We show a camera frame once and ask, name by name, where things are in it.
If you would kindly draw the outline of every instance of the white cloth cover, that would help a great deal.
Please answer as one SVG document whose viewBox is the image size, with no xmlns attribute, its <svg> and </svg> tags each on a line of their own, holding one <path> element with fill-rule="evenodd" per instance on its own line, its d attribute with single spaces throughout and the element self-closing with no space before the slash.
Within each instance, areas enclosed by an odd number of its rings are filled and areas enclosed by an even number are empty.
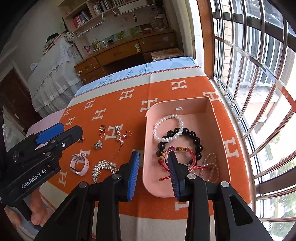
<svg viewBox="0 0 296 241">
<path fill-rule="evenodd" d="M 28 80 L 32 105 L 41 117 L 66 108 L 82 86 L 74 69 L 81 60 L 76 46 L 64 37 L 41 59 Z"/>
</svg>

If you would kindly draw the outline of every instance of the pink jewelry box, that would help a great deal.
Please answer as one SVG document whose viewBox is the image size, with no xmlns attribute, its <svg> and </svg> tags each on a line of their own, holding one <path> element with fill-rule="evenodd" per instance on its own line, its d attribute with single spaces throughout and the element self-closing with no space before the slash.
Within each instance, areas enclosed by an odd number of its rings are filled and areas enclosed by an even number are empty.
<svg viewBox="0 0 296 241">
<path fill-rule="evenodd" d="M 210 153 L 217 155 L 217 163 L 220 171 L 220 180 L 230 182 L 230 171 L 225 152 L 220 128 L 213 110 L 212 103 L 209 97 L 198 97 L 190 99 L 180 99 L 172 101 L 164 101 L 154 104 L 146 113 L 146 134 L 143 160 L 143 183 L 145 188 L 156 197 L 174 197 L 172 183 L 170 179 L 159 181 L 159 178 L 169 176 L 169 173 L 158 163 L 156 151 L 159 143 L 153 138 L 153 128 L 155 123 L 166 115 L 177 114 L 184 122 L 184 127 L 189 131 L 194 131 L 196 136 L 201 139 L 203 151 L 202 158 L 197 162 L 201 165 L 204 159 Z M 161 123 L 157 130 L 159 137 L 165 136 L 167 131 L 174 130 L 179 127 L 179 122 L 176 118 L 170 118 Z M 181 135 L 176 140 L 165 143 L 165 151 L 170 147 L 189 147 L 195 152 L 195 145 L 188 137 Z M 180 163 L 188 163 L 192 159 L 187 152 L 176 152 L 176 156 Z M 195 170 L 193 173 L 199 174 L 200 170 Z M 204 169 L 203 177 L 208 178 L 210 171 Z M 211 180 L 216 180 L 216 172 Z"/>
</svg>

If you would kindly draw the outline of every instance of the box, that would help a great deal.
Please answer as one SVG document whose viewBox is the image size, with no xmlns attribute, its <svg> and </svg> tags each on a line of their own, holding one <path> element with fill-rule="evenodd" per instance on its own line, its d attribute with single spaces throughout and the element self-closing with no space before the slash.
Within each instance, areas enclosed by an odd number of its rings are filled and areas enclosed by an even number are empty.
<svg viewBox="0 0 296 241">
<path fill-rule="evenodd" d="M 184 54 L 178 48 L 166 49 L 166 50 L 161 50 L 158 52 L 151 53 L 151 57 L 153 61 L 167 59 L 167 58 L 182 57 L 182 56 L 184 56 Z"/>
<path fill-rule="evenodd" d="M 159 181 L 159 178 L 169 176 L 169 173 L 158 163 L 156 151 L 158 150 L 157 144 L 159 142 L 153 138 L 155 123 L 166 115 L 172 114 L 179 115 L 183 119 L 184 127 L 188 128 L 189 131 L 194 131 L 196 136 L 201 139 L 203 151 L 201 152 L 202 158 L 198 161 L 198 165 L 201 165 L 208 154 L 215 153 L 220 171 L 220 181 L 230 182 L 230 171 L 225 146 L 212 103 L 209 97 L 199 97 L 159 102 L 147 111 L 143 160 L 143 183 L 145 188 L 157 197 L 174 197 L 171 180 Z M 157 135 L 162 137 L 166 135 L 167 131 L 174 130 L 178 125 L 179 122 L 177 119 L 168 119 L 159 125 Z M 165 150 L 170 146 L 189 147 L 191 150 L 194 150 L 195 147 L 193 141 L 188 136 L 183 135 L 174 141 L 166 143 Z M 180 163 L 188 163 L 192 159 L 191 155 L 185 152 L 176 152 L 176 156 Z M 209 171 L 204 170 L 203 176 L 207 178 L 208 175 Z"/>
<path fill-rule="evenodd" d="M 118 10 L 119 10 L 120 13 L 123 13 L 123 12 L 130 11 L 132 9 L 136 9 L 136 8 L 139 8 L 139 7 L 146 6 L 146 5 L 148 5 L 147 0 L 139 0 L 139 1 L 135 1 L 135 2 L 125 4 L 125 5 L 121 6 L 121 7 L 119 7 Z"/>
</svg>

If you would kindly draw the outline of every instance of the wooden desk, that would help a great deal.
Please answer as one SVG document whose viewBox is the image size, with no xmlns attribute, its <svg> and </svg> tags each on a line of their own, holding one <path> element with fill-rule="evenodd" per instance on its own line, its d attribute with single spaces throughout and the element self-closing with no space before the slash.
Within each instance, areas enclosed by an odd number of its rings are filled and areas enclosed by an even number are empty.
<svg viewBox="0 0 296 241">
<path fill-rule="evenodd" d="M 151 61 L 151 52 L 176 46 L 176 35 L 170 29 L 134 34 L 95 51 L 74 67 L 86 84 L 122 69 L 148 63 Z"/>
</svg>

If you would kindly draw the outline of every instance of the red string bracelet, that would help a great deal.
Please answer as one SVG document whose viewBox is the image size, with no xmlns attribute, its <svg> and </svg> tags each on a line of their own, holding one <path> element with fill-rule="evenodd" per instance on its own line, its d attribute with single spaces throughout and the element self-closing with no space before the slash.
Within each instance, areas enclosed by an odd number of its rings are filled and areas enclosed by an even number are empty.
<svg viewBox="0 0 296 241">
<path fill-rule="evenodd" d="M 192 164 L 188 167 L 188 171 L 192 171 L 192 170 L 196 170 L 196 169 L 202 169 L 202 168 L 205 168 L 205 167 L 202 167 L 202 166 L 195 166 L 196 164 L 196 155 L 194 154 L 193 151 L 191 151 L 188 147 L 174 147 L 174 148 L 170 148 L 168 149 L 166 152 L 164 152 L 162 155 L 161 155 L 161 159 L 158 160 L 158 163 L 160 165 L 163 166 L 163 168 L 168 172 L 168 166 L 167 164 L 165 163 L 165 157 L 172 151 L 186 151 L 186 152 L 189 152 L 190 155 L 192 156 Z M 163 180 L 166 180 L 166 179 L 169 179 L 170 176 L 167 176 L 167 177 L 164 177 L 164 178 L 160 178 L 159 180 L 160 181 L 163 181 Z"/>
</svg>

